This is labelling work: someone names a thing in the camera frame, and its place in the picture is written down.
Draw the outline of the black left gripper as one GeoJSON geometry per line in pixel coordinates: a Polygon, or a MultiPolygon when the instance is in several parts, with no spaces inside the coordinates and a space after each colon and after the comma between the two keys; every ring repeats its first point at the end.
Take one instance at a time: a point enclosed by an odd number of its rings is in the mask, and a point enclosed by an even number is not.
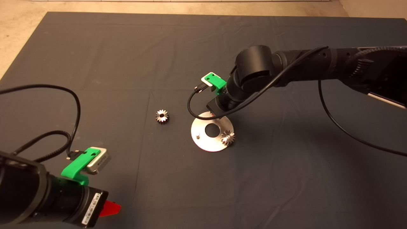
{"type": "Polygon", "coordinates": [[[76,186],[74,200],[78,204],[72,214],[72,224],[80,228],[95,227],[99,217],[117,215],[121,210],[121,205],[106,201],[108,191],[89,187],[76,186]]]}

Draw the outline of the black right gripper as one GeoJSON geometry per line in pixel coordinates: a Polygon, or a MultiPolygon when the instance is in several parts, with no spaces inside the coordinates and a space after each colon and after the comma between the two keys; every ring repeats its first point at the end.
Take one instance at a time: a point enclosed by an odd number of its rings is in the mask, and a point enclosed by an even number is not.
{"type": "Polygon", "coordinates": [[[208,117],[227,116],[235,113],[237,99],[229,95],[219,95],[207,103],[208,117]]]}

